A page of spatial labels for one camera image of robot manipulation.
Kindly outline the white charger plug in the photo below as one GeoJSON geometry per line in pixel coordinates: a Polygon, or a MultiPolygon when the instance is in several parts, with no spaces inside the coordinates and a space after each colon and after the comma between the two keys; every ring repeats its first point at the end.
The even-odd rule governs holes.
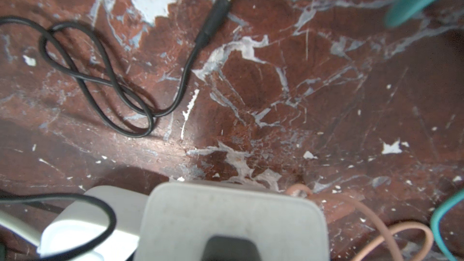
{"type": "Polygon", "coordinates": [[[261,188],[167,182],[149,195],[137,261],[327,261],[325,217],[311,201],[261,188]]]}

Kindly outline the white power strip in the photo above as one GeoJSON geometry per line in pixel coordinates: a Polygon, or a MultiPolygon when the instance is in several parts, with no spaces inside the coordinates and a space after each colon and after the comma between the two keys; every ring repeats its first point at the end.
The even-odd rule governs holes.
{"type": "MultiPolygon", "coordinates": [[[[77,261],[125,261],[138,247],[141,220],[148,196],[113,186],[98,186],[86,195],[105,201],[116,213],[117,225],[112,235],[77,261]]],[[[82,203],[70,204],[43,231],[37,249],[41,257],[73,249],[101,234],[108,218],[99,208],[82,203]]]]}

